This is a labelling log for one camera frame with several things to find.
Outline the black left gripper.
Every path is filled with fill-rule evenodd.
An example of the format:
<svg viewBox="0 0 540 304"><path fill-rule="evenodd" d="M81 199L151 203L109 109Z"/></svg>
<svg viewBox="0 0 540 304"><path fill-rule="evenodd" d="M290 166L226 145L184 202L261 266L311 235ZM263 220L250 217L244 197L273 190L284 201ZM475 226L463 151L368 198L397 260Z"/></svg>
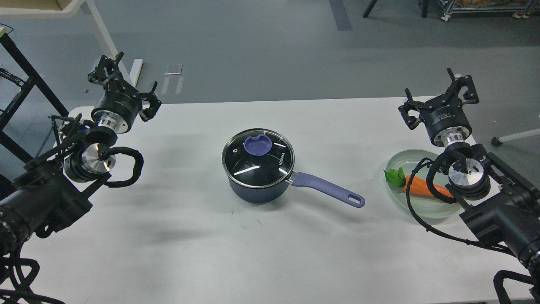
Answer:
<svg viewBox="0 0 540 304"><path fill-rule="evenodd" d="M119 68L123 55L123 52L119 52L115 58L101 56L94 70L87 76L90 83L104 88L100 100L91 112L92 120L99 123L106 117L112 117L116 121L116 133L129 132L137 114L144 122L153 119L162 105L156 95L158 82L154 81L150 85L149 92L138 92L124 79ZM149 106L142 109L144 101L147 101Z"/></svg>

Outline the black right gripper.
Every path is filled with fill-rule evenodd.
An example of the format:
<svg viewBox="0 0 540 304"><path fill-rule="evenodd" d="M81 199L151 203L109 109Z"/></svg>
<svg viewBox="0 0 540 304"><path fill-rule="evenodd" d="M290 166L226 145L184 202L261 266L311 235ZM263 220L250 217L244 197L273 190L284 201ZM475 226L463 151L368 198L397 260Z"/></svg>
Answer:
<svg viewBox="0 0 540 304"><path fill-rule="evenodd" d="M451 134L457 140L464 141L472 133L472 127L463 111L465 105L480 102L471 75L458 76L447 68L451 84L443 94L440 103L413 100L408 88L405 88L406 100L398 111L410 130L424 123L430 142L437 147L447 147L453 142L448 140Z"/></svg>

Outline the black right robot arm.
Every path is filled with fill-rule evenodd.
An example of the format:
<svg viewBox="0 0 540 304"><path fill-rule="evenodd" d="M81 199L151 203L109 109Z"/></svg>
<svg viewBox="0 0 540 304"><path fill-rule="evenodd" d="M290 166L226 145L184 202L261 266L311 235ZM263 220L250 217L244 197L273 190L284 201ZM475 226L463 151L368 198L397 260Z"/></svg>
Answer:
<svg viewBox="0 0 540 304"><path fill-rule="evenodd" d="M416 101L409 89L406 100L398 110L409 129L424 124L432 145L444 148L434 160L423 158L405 177L397 170L405 189L408 209L426 231L496 252L511 255L529 272L498 271L493 284L498 301L511 300L504 287L505 279L531 285L530 294L539 302L539 190L522 175L497 157L487 152L482 144L471 145L466 140L473 129L463 106L477 104L480 99L470 75L457 76L447 69L451 84L445 93L426 102ZM412 189L417 189L417 172L428 167L422 190L446 203L463 208L461 220L476 237L475 241L444 233L426 223L413 209Z"/></svg>

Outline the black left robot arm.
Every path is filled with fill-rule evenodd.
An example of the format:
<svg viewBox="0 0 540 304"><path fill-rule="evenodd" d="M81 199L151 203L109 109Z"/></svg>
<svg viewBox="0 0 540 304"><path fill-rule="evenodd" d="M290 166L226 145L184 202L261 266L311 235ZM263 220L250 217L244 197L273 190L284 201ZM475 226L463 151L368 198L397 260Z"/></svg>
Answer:
<svg viewBox="0 0 540 304"><path fill-rule="evenodd" d="M27 162L25 173L12 183L15 192L1 201L1 281L13 286L1 290L5 304L58 304L32 291L39 264L21 257L23 244L32 235L44 239L71 226L89 212L89 197L101 186L124 188L141 176L142 154L117 147L116 141L137 116L153 119L162 103L156 81L149 92L139 92L124 79L119 68L123 55L103 55L89 73L89 82L104 89L91 119L52 115L53 125L62 121L54 130L56 146Z"/></svg>

